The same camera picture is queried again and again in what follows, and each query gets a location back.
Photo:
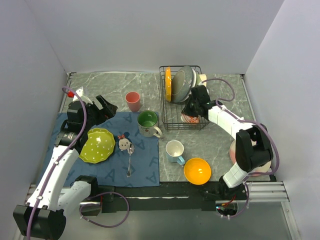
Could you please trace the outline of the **orange bowl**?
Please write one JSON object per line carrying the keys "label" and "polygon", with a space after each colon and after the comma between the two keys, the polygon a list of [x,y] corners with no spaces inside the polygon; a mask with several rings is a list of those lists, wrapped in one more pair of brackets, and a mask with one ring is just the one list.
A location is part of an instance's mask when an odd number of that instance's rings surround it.
{"label": "orange bowl", "polygon": [[185,178],[193,185],[204,185],[212,175],[210,165],[202,158],[189,159],[183,168]]}

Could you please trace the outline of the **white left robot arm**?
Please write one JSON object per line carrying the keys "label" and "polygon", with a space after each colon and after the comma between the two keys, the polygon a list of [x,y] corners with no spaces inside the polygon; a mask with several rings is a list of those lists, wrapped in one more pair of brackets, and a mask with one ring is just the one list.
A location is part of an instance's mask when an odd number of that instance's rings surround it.
{"label": "white left robot arm", "polygon": [[58,240],[64,232],[67,215],[86,199],[99,195],[96,177],[80,175],[63,196],[61,191],[75,161],[88,140],[89,130],[116,115],[117,106],[103,96],[96,97],[102,108],[82,98],[68,105],[66,119],[56,136],[50,162],[31,197],[17,205],[13,218],[26,237]]}

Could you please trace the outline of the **blue floral plate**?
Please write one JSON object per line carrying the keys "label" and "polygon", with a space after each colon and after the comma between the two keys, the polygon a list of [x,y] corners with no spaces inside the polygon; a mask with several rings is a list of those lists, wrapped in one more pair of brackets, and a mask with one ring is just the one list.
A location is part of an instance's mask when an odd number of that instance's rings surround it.
{"label": "blue floral plate", "polygon": [[183,70],[179,70],[171,81],[171,102],[180,103],[185,100],[186,93],[188,92],[188,84],[186,82],[186,75]]}

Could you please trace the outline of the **cream square cartoon dish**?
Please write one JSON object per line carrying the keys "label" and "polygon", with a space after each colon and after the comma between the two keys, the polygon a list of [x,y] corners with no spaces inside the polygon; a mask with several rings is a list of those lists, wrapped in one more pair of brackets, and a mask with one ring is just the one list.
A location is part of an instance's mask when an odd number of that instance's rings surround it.
{"label": "cream square cartoon dish", "polygon": [[207,76],[205,74],[200,74],[199,75],[199,85],[204,85],[205,87],[207,86],[206,80],[207,80]]}

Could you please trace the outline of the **teal rim white plate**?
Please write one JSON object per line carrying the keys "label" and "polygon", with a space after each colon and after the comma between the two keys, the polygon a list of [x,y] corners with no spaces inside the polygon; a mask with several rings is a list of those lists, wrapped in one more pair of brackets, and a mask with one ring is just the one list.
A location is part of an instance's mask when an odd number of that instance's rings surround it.
{"label": "teal rim white plate", "polygon": [[185,95],[185,100],[189,98],[189,95],[191,94],[191,88],[195,87],[197,82],[197,73],[191,66],[184,66],[181,68],[181,70],[184,71],[186,77],[186,83],[188,84],[188,91]]}

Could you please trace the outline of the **red white patterned dish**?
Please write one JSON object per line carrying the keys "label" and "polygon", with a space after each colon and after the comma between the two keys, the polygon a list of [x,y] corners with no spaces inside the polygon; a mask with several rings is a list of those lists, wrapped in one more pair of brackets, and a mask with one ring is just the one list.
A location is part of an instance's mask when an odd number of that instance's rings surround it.
{"label": "red white patterned dish", "polygon": [[184,111],[181,112],[180,119],[183,123],[187,124],[198,124],[200,122],[199,116],[190,116],[185,114]]}

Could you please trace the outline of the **orange polka dot plate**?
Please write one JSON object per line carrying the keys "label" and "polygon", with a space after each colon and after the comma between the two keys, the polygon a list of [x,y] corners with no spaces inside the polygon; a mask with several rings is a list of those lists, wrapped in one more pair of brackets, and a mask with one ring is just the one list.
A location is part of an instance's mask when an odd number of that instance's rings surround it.
{"label": "orange polka dot plate", "polygon": [[172,78],[171,68],[168,66],[164,72],[164,83],[165,83],[165,100],[171,102],[172,99]]}

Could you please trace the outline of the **light blue mug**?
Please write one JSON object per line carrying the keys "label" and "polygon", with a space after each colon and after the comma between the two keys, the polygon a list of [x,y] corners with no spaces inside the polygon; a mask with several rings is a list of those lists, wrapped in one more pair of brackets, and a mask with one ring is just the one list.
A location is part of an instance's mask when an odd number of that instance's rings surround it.
{"label": "light blue mug", "polygon": [[185,159],[183,158],[184,145],[178,140],[171,140],[165,146],[166,159],[170,163],[178,163],[181,166],[186,164]]}

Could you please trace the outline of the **green square panda dish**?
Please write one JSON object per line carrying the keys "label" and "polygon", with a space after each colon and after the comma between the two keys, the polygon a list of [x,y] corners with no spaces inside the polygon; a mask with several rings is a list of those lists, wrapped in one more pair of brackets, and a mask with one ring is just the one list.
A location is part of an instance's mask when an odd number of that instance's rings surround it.
{"label": "green square panda dish", "polygon": [[199,83],[200,83],[200,77],[199,77],[199,73],[196,73],[196,82],[195,82],[195,86],[201,86],[201,85],[199,85]]}

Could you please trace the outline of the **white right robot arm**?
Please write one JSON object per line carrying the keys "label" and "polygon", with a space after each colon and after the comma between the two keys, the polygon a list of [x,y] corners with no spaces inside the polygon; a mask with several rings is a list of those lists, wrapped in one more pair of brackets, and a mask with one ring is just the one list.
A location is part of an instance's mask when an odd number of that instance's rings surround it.
{"label": "white right robot arm", "polygon": [[198,85],[191,88],[189,99],[182,113],[190,117],[202,117],[218,125],[235,140],[235,163],[222,177],[219,195],[230,199],[236,187],[274,158],[267,130],[258,123],[246,121],[229,111],[219,100],[211,100],[207,88]]}

